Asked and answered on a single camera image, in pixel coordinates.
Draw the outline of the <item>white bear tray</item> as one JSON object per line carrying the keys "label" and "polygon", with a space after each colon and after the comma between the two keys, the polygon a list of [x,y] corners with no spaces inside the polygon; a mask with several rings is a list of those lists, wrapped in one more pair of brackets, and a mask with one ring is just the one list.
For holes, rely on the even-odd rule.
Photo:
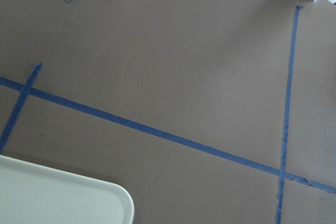
{"label": "white bear tray", "polygon": [[133,223],[121,186],[1,156],[1,223]]}

